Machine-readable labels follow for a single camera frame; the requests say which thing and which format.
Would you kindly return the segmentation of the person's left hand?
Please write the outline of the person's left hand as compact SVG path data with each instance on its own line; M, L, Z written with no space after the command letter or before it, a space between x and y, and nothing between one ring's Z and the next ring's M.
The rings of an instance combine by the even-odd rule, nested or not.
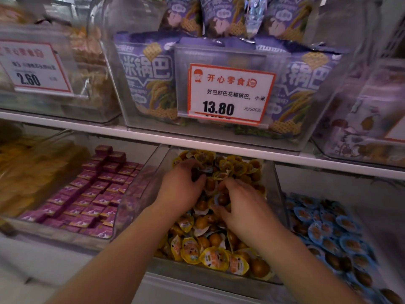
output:
M159 212L173 219L179 218L190 210L198 200L181 199L179 197L179 185L177 181L178 164L163 177L157 197L153 203L153 206L156 207Z

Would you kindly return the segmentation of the person's left forearm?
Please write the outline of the person's left forearm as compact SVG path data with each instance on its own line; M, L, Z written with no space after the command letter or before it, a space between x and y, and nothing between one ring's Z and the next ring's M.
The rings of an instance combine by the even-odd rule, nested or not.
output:
M130 304L159 243L190 208L156 200L45 304Z

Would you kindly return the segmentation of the pile of yellow egg packets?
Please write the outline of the pile of yellow egg packets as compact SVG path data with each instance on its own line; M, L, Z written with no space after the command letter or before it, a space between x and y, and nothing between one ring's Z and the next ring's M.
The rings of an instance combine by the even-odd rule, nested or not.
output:
M192 180L206 175L205 186L193 207L181 215L160 242L155 254L176 262L225 272L234 276L270 281L270 265L245 242L240 240L213 209L213 205L231 211L229 191L218 186L227 178L239 179L267 199L270 185L264 159L217 154L202 149L170 149L168 160L174 168L189 158L204 168L192 169Z

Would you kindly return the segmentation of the white shelf board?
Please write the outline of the white shelf board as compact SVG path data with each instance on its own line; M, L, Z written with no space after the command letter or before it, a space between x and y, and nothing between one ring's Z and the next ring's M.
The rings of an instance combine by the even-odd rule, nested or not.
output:
M3 109L0 109L0 118L29 125L70 129L120 139L167 144L186 148L200 148L215 152L272 160L286 164L405 181L405 169L394 169L386 165L364 165L354 161L327 160L321 156L321 153L316 150L316 147L312 143L307 143L301 152L289 152L259 146L249 146L243 143L132 129L121 125L103 125L99 123L46 117L29 113L15 113Z

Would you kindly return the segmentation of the large orange-bordered price tag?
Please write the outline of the large orange-bordered price tag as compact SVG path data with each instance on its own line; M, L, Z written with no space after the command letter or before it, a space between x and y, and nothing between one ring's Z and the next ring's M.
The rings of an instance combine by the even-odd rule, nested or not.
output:
M275 72L191 63L185 116L258 127L276 78Z

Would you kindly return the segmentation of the pile of small pink boxes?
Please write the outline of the pile of small pink boxes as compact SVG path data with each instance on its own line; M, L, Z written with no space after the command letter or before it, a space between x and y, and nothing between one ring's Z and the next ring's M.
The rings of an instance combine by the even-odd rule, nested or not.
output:
M110 240L124 194L134 183L138 197L148 183L139 177L144 167L140 161L128 160L124 151L98 145L74 179L39 207L19 215L15 226L65 242L75 239L73 234Z

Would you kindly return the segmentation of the pile of blue egg packets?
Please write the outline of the pile of blue egg packets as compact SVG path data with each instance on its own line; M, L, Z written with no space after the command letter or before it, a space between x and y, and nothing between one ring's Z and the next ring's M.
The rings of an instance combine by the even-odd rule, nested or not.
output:
M384 280L375 247L347 207L298 193L283 195L291 232L365 303L405 304L405 294Z

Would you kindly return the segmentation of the pile of purple snack bags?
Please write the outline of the pile of purple snack bags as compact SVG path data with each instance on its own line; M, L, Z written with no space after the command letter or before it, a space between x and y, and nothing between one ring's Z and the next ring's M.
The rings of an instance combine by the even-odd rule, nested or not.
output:
M114 44L139 114L183 125L191 63L275 72L277 78L258 127L197 119L234 127L235 134L295 138L313 96L342 53L308 47L293 37L248 36L246 0L166 0L158 30L118 31Z

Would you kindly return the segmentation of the clear bin of pale packets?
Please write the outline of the clear bin of pale packets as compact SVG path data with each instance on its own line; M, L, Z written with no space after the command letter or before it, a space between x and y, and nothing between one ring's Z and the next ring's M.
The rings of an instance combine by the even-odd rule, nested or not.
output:
M313 133L328 158L405 169L405 60L379 56L381 15L327 79L330 103Z

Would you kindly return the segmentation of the clear bin of blue packets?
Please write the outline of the clear bin of blue packets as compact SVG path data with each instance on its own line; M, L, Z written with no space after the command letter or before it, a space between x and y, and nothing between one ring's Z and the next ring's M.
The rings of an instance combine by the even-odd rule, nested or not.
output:
M347 207L375 247L384 280L392 290L405 294L405 181L279 164L276 172L282 195L298 193Z

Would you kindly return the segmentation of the clear bin of pink boxes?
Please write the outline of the clear bin of pink boxes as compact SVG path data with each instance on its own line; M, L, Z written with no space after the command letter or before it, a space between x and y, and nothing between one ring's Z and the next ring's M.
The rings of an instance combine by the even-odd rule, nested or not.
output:
M55 134L0 172L0 220L13 237L100 251L154 200L149 184L167 150L126 138Z

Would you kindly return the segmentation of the pile of orange snack packets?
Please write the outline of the pile of orange snack packets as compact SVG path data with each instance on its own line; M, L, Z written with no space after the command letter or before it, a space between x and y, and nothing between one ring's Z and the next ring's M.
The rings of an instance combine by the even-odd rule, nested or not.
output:
M89 135L0 119L0 217L39 207L91 156Z

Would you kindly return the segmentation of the clear bin of beige snacks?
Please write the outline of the clear bin of beige snacks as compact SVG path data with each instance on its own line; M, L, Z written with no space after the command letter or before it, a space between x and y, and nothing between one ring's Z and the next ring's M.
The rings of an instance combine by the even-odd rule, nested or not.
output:
M0 39L49 43L60 57L66 71L75 72L78 69L77 63L74 60L68 35L64 34L65 28L65 26L51 25L1 24ZM78 90L73 86L72 88L75 97L78 95ZM15 91L12 82L0 66L0 109L87 121L73 117L72 110L63 103L63 99L66 98L70 97Z

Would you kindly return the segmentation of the small white price tag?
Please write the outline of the small white price tag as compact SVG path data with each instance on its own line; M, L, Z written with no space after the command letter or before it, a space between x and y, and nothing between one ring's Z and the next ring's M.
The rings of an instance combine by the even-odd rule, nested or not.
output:
M384 135L384 139L391 142L405 143L405 115Z

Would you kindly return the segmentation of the red-bordered price tag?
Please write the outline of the red-bordered price tag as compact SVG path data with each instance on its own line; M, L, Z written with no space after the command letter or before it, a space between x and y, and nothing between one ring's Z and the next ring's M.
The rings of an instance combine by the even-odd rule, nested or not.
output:
M74 97L68 72L49 43L0 39L0 66L15 91Z

